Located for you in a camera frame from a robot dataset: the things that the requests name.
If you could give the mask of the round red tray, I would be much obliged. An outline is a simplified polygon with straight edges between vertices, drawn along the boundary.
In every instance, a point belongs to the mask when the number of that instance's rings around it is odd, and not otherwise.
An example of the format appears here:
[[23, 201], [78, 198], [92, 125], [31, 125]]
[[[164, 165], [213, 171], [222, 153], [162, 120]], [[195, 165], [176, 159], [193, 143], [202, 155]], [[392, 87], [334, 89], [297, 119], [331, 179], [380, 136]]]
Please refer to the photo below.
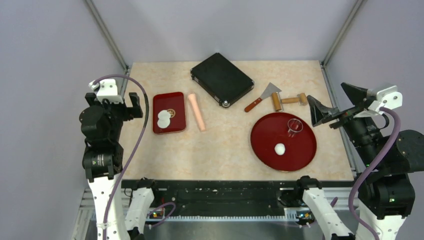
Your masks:
[[[299, 119], [303, 123], [303, 130], [294, 137], [288, 136], [287, 123], [290, 119]], [[278, 171], [298, 171], [310, 164], [317, 153], [317, 139], [309, 124], [286, 112], [273, 112], [261, 117], [253, 125], [249, 140], [257, 158]], [[285, 145], [284, 155], [275, 153], [278, 143]]]

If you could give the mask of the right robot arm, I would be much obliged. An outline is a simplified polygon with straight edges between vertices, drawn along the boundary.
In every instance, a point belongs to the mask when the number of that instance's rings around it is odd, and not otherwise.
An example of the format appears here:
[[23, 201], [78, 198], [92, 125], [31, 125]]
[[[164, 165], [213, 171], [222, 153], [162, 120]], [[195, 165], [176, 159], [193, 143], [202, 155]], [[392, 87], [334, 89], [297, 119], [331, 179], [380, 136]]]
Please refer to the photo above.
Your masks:
[[310, 95], [307, 101], [313, 126], [329, 123], [332, 129], [344, 129], [365, 165], [348, 197], [357, 230], [341, 221], [315, 178], [298, 179], [293, 200], [309, 208], [327, 240], [394, 240], [415, 202], [409, 174], [424, 169], [424, 136], [401, 130], [395, 110], [403, 95], [396, 85], [366, 89], [344, 82], [341, 87], [352, 103], [349, 109], [324, 106]]

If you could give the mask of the white dough ball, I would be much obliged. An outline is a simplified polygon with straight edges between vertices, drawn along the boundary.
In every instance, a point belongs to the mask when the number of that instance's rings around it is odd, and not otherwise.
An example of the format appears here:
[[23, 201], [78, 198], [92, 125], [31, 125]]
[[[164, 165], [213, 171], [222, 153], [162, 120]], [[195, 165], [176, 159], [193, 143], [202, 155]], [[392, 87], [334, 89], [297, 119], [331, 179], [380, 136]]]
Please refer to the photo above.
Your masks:
[[278, 156], [282, 156], [286, 152], [286, 146], [283, 143], [277, 143], [274, 146], [274, 151]]

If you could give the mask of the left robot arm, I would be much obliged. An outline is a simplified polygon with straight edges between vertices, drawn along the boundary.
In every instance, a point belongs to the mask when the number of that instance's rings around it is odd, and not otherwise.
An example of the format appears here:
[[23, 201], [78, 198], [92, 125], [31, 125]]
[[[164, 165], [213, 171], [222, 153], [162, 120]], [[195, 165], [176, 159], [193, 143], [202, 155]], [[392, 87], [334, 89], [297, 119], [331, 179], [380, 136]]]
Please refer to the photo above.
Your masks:
[[143, 240], [145, 217], [140, 216], [140, 223], [135, 225], [124, 217], [120, 192], [124, 149], [119, 139], [124, 122], [147, 120], [149, 115], [143, 113], [135, 92], [129, 93], [131, 107], [125, 102], [99, 101], [94, 93], [87, 93], [85, 98], [89, 106], [78, 117], [85, 136], [82, 167], [93, 196], [97, 239]]

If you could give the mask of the wooden double-ended roller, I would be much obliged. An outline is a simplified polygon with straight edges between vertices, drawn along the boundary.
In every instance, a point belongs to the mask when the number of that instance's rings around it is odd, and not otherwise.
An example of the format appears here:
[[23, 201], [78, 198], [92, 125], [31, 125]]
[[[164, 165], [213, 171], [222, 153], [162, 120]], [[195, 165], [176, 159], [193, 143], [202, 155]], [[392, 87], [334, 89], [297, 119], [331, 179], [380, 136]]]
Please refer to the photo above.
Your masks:
[[283, 99], [280, 98], [280, 95], [278, 92], [272, 92], [271, 101], [272, 101], [273, 109], [275, 112], [282, 112], [283, 105], [286, 105], [286, 104], [298, 103], [301, 106], [308, 105], [307, 96], [303, 92], [298, 94], [296, 97], [289, 97], [289, 98], [283, 98]]

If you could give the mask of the clear glass cup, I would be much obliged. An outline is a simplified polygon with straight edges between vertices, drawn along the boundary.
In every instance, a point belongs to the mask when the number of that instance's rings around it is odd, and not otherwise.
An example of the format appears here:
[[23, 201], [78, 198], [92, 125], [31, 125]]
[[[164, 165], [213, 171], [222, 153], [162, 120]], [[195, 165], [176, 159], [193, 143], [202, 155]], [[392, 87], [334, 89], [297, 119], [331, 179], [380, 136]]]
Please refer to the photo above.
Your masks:
[[287, 135], [290, 138], [293, 138], [295, 135], [297, 135], [303, 130], [304, 125], [300, 119], [292, 118], [287, 122], [287, 127], [288, 127]]

